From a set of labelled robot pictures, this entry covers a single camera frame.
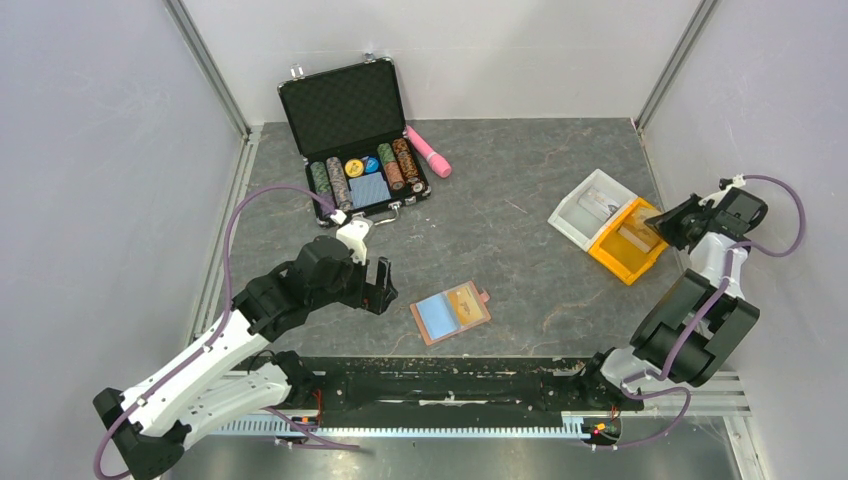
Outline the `gold credit card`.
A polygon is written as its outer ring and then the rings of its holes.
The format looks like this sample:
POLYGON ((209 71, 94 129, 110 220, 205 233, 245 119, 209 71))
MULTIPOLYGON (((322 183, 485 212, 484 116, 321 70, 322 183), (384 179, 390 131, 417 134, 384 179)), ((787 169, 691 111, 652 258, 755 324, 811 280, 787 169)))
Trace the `gold credit card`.
POLYGON ((466 327, 487 318, 471 285, 464 285, 447 292, 447 298, 461 327, 466 327))

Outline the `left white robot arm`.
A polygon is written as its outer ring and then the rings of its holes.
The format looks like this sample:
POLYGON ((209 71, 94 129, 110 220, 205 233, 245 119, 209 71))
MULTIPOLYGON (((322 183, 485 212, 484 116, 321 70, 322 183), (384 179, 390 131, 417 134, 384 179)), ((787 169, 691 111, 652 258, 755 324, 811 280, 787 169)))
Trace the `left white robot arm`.
POLYGON ((315 380, 293 352, 279 353, 237 380, 215 383, 325 306, 382 314, 397 297, 391 263, 379 258, 373 283, 366 279, 368 268, 349 242, 318 236, 295 260, 249 281, 210 329, 159 371, 124 391, 97 394, 93 405, 107 433, 95 453, 96 477, 108 476, 101 465, 108 444, 117 448, 128 476, 155 479, 233 420, 284 403, 306 405, 315 380))

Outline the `brown leather card holder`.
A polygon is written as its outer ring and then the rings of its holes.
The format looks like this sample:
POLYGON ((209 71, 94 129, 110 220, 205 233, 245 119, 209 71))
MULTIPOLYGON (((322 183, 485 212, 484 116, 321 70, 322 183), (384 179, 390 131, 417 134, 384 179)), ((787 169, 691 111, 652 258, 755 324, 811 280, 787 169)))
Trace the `brown leather card holder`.
POLYGON ((489 322, 492 318, 491 313, 488 310, 489 301, 490 295, 487 291, 479 290, 473 281, 468 281, 431 295, 418 302, 412 303, 410 305, 410 311, 423 341, 427 346, 431 346, 471 328, 489 322), (447 292, 464 285, 471 285, 476 290, 481 306, 487 314, 487 318, 469 326, 461 327, 448 301, 447 292))

